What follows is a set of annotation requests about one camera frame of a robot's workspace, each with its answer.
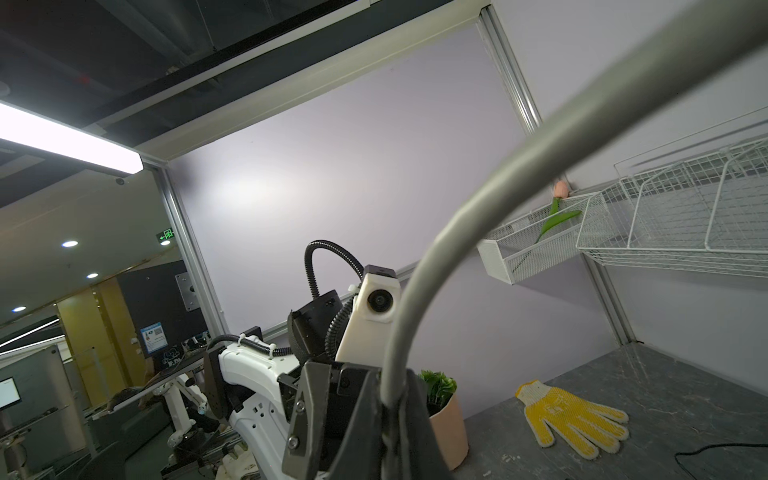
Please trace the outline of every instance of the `ceiling light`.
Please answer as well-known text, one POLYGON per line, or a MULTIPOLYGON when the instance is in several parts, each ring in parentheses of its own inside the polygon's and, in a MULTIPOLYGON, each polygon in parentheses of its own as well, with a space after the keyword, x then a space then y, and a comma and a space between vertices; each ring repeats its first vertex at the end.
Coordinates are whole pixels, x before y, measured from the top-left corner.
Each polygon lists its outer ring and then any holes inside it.
POLYGON ((57 323, 58 321, 59 321, 59 320, 58 320, 58 319, 56 319, 56 320, 54 320, 54 321, 52 321, 52 322, 48 322, 48 323, 46 323, 45 325, 40 325, 40 326, 39 326, 39 327, 37 327, 37 328, 34 328, 34 329, 31 329, 31 330, 29 330, 27 333, 22 333, 21 335, 19 335, 19 336, 16 336, 16 337, 14 337, 14 338, 12 338, 12 339, 10 339, 10 340, 6 341, 6 342, 0 343, 0 349, 1 349, 2 347, 4 347, 4 346, 8 345, 9 343, 13 343, 13 342, 15 342, 15 341, 16 341, 16 340, 18 340, 18 339, 23 339, 23 338, 24 338, 24 337, 26 337, 27 335, 31 335, 32 333, 35 333, 35 332, 37 332, 37 331, 39 331, 39 330, 42 330, 42 329, 44 329, 44 328, 48 328, 49 326, 53 325, 54 323, 57 323))
POLYGON ((66 338, 66 335, 59 335, 59 336, 53 337, 52 339, 40 340, 39 342, 30 343, 29 345, 18 346, 18 347, 14 348, 14 349, 5 350, 4 352, 0 353, 0 356, 8 355, 9 353, 13 353, 13 352, 18 352, 19 350, 30 349, 32 347, 38 346, 38 345, 40 345, 42 343, 46 343, 46 342, 48 344, 56 343, 58 340, 61 340, 63 338, 66 338))
POLYGON ((0 102, 0 138, 135 174, 144 169, 136 152, 77 128, 0 102))

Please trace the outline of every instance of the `metal plate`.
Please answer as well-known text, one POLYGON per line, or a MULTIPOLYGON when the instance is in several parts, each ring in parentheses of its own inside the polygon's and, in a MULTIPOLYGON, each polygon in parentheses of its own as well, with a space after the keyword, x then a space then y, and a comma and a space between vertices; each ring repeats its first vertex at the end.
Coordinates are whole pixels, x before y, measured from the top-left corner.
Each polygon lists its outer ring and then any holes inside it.
POLYGON ((187 309, 187 312, 199 309, 200 303, 197 302, 197 294, 194 292, 189 272, 176 275, 176 284, 179 286, 179 292, 181 292, 181 298, 184 299, 184 308, 187 309))

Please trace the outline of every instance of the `yellow glove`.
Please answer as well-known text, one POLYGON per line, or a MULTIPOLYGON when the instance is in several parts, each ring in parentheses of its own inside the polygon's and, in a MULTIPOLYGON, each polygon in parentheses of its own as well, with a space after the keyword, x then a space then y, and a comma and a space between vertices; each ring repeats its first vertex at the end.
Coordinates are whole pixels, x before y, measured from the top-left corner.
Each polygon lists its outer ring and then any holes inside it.
POLYGON ((542 447, 554 444, 549 427, 587 460, 597 458, 600 450, 596 445, 616 453, 619 440, 629 438, 629 430, 611 421, 629 421, 629 415, 621 410, 587 402, 538 380, 521 385, 515 396, 525 404, 525 418, 542 447))

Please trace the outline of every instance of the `pink tulip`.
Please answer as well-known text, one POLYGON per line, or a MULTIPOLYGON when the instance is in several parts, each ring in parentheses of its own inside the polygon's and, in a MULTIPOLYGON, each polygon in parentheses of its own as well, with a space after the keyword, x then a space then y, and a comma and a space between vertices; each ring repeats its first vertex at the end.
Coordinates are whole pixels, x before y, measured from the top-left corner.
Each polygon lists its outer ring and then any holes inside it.
POLYGON ((568 184, 560 180, 554 185, 554 197, 568 198, 568 184))

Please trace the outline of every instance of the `potted plant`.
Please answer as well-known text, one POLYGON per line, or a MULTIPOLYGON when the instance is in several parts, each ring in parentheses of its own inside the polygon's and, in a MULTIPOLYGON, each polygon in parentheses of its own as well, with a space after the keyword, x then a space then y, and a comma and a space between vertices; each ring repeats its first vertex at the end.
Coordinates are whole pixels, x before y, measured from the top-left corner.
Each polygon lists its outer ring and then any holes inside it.
POLYGON ((467 431, 464 416, 458 406, 456 381, 443 372, 422 370, 427 384, 427 410, 437 445, 449 469, 458 467, 467 456, 467 431))

